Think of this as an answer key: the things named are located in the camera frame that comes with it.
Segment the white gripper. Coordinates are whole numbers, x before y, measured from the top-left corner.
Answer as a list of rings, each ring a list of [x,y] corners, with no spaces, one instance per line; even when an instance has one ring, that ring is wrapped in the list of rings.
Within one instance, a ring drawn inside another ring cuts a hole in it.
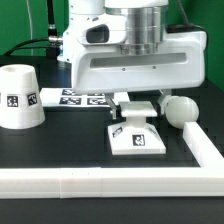
[[[161,90],[160,114],[169,89],[199,86],[205,77],[204,31],[169,32],[168,0],[105,0],[105,12],[78,19],[72,88],[107,94],[113,119],[121,116],[115,92]]]

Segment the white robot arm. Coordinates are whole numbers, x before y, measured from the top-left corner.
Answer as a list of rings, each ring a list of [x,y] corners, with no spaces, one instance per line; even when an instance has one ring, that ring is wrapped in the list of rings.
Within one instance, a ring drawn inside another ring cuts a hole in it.
[[[69,0],[61,62],[79,94],[197,87],[205,77],[207,34],[167,26],[168,0]]]

